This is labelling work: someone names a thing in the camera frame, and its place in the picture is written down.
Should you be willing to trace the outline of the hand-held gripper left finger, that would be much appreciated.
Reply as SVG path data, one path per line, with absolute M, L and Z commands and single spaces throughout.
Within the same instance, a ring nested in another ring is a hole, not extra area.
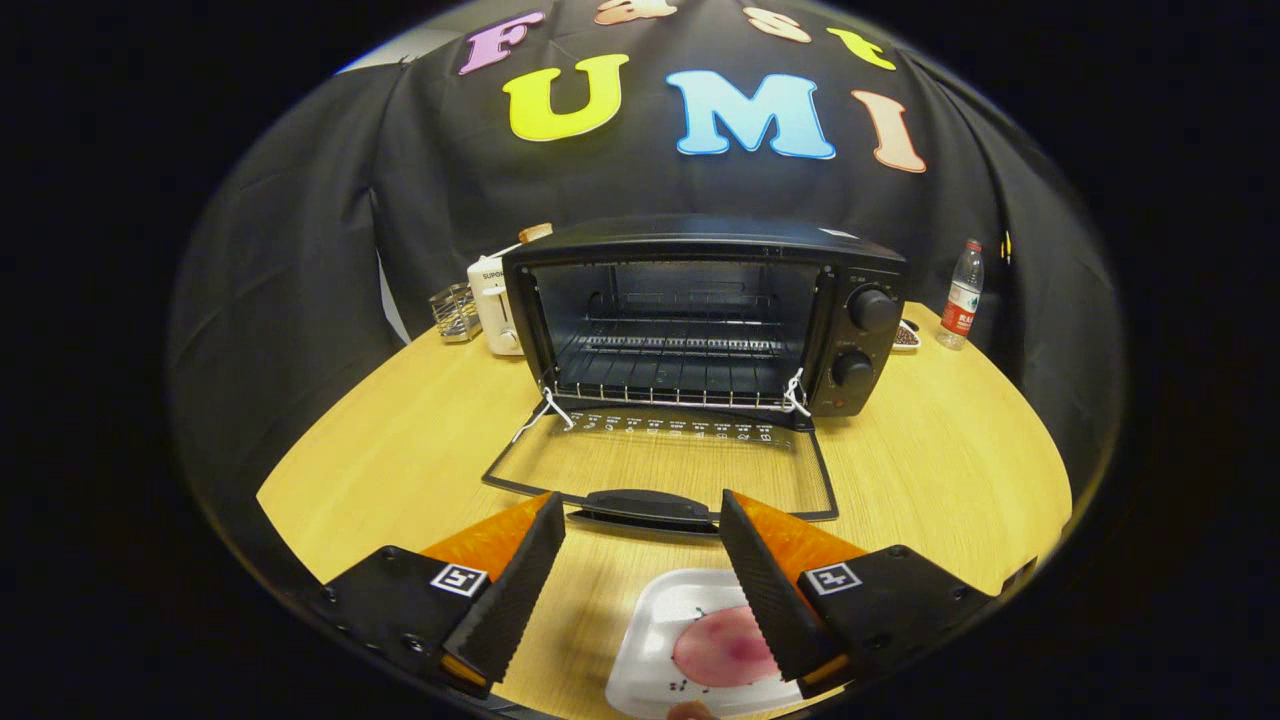
M 375 550 L 315 591 L 315 612 L 393 667 L 485 700 L 563 539 L 563 496 L 547 492 L 419 552 Z

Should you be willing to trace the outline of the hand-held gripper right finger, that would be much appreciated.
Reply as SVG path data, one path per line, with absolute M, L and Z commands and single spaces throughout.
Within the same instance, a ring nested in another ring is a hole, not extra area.
M 867 551 L 731 489 L 719 537 L 782 678 L 806 698 L 896 673 L 992 602 L 905 544 Z

